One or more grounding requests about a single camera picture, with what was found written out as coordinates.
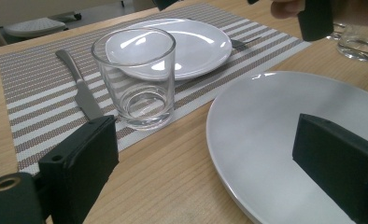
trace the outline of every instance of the glass rim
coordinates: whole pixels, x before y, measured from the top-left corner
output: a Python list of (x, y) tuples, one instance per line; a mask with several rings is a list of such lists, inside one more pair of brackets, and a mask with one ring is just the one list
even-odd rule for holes
[[(131, 32), (131, 31), (141, 31), (141, 30), (149, 30), (149, 31), (157, 32), (159, 34), (163, 34), (163, 35), (168, 36), (172, 40), (172, 46), (170, 47), (169, 50), (167, 50), (161, 56), (153, 58), (153, 59), (145, 61), (145, 62), (142, 62), (142, 63), (113, 63), (111, 61), (104, 60), (104, 59), (102, 59), (101, 57), (99, 57), (97, 55), (95, 46), (97, 44), (99, 44), (103, 39), (107, 38), (108, 36), (111, 37), (111, 36), (113, 36), (115, 34), (118, 34), (118, 33)], [(141, 66), (141, 65), (145, 65), (145, 64), (160, 60), (161, 58), (165, 57), (166, 55), (172, 53), (175, 50), (175, 47), (176, 47), (175, 38), (171, 34), (166, 32), (165, 30), (158, 29), (158, 28), (150, 28), (150, 27), (139, 27), (139, 28), (131, 28), (131, 29), (120, 29), (120, 30), (110, 32), (106, 35), (103, 35), (102, 37), (96, 39), (93, 42), (92, 48), (91, 48), (91, 54), (92, 54), (93, 58), (96, 59), (99, 63), (104, 63), (104, 64), (108, 64), (108, 65), (112, 65), (112, 66), (119, 66), (119, 67), (130, 67), (130, 66)]]

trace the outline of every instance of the striped placemat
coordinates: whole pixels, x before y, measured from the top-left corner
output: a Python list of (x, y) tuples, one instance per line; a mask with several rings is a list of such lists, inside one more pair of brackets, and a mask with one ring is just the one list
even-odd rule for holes
[[(220, 28), (231, 38), (243, 41), (262, 36), (248, 49), (234, 49), (228, 62), (213, 72), (178, 82), (172, 121), (213, 100), (221, 89), (237, 77), (257, 75), (309, 46), (301, 39), (257, 22), (208, 4), (196, 4), (0, 55), (0, 71), (20, 171), (36, 174), (37, 161), (87, 122), (74, 100), (77, 92), (75, 82), (65, 65), (55, 56), (55, 51), (67, 49), (71, 52), (105, 114), (117, 115), (91, 56), (92, 43), (113, 30), (141, 21), (166, 18), (203, 21)], [(124, 127), (119, 121), (116, 128), (119, 150), (152, 134)]]

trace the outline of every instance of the woven placemat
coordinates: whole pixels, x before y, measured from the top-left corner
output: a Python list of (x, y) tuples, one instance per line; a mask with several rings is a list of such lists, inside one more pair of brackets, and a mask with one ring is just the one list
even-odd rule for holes
[[(208, 4), (196, 4), (0, 55), (0, 71), (20, 171), (36, 174), (38, 160), (87, 122), (74, 100), (77, 92), (75, 82), (66, 66), (55, 56), (55, 51), (70, 51), (105, 114), (117, 115), (91, 56), (92, 43), (113, 30), (141, 21), (166, 18), (203, 21), (220, 28), (229, 37), (243, 41), (262, 37), (248, 49), (234, 49), (228, 62), (213, 72), (178, 82), (172, 121), (213, 100), (221, 89), (237, 77), (257, 75), (310, 45)], [(116, 128), (119, 150), (153, 133), (132, 130), (119, 121)]]

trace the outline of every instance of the wooden table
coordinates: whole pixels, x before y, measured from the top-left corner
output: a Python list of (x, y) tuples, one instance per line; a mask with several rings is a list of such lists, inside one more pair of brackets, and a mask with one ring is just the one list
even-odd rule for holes
[[(201, 2), (186, 0), (167, 10)], [(270, 1), (207, 0), (210, 5), (301, 37), (296, 19), (276, 20)], [(55, 35), (0, 48), (0, 55), (84, 34), (156, 13), (150, 9)], [(318, 74), (368, 91), (368, 63), (340, 55), (322, 39), (271, 70)], [(208, 152), (205, 122), (211, 102), (150, 137), (124, 149), (86, 223), (251, 223), (222, 186)], [(0, 176), (15, 173), (17, 161), (0, 78)]]

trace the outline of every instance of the white plate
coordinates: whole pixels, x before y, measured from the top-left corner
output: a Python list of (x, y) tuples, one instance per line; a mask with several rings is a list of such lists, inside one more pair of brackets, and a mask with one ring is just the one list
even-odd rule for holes
[(145, 21), (127, 28), (153, 27), (165, 30), (176, 40), (176, 80), (199, 77), (230, 57), (230, 38), (217, 27), (183, 19)]
[(219, 176), (256, 223), (353, 223), (292, 160), (300, 113), (368, 140), (368, 92), (304, 73), (243, 77), (215, 99), (207, 117)]

